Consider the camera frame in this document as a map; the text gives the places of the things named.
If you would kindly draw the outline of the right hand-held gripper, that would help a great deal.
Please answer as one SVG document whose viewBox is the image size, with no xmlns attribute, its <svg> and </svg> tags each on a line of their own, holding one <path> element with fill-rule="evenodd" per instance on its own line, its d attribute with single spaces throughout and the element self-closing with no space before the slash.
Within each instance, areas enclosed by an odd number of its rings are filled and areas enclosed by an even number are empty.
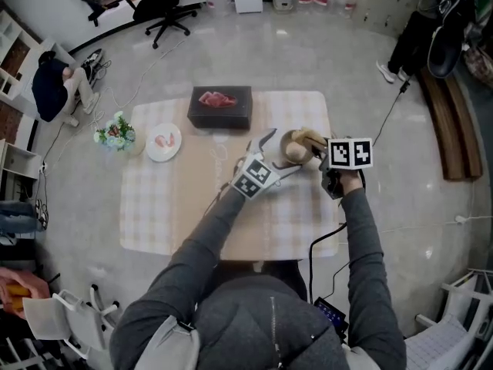
<svg viewBox="0 0 493 370">
<path fill-rule="evenodd" d="M 333 200 L 344 195 L 340 184 L 342 170 L 356 170 L 361 173 L 363 169 L 374 165 L 374 143 L 371 138 L 314 140 L 306 137 L 304 145 L 312 150 L 314 157 L 321 160 L 321 186 Z"/>
</svg>

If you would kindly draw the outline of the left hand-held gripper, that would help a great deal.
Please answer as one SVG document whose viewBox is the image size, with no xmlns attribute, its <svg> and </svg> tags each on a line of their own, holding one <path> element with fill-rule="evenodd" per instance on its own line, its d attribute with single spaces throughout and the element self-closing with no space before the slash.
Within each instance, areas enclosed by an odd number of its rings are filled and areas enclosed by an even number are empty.
<svg viewBox="0 0 493 370">
<path fill-rule="evenodd" d="M 247 200 L 253 200 L 273 185 L 298 172 L 303 166 L 268 164 L 263 146 L 276 134 L 277 128 L 264 130 L 248 143 L 248 153 L 238 167 L 230 186 Z"/>
</svg>

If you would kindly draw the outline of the person's right hand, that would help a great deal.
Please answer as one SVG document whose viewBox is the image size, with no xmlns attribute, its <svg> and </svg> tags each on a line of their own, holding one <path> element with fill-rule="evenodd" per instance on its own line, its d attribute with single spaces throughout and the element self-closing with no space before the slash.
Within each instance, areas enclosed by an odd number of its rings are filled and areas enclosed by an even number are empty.
<svg viewBox="0 0 493 370">
<path fill-rule="evenodd" d="M 361 189 L 363 187 L 363 180 L 357 170 L 341 170 L 340 184 L 343 188 L 344 196 L 346 196 L 354 190 Z"/>
</svg>

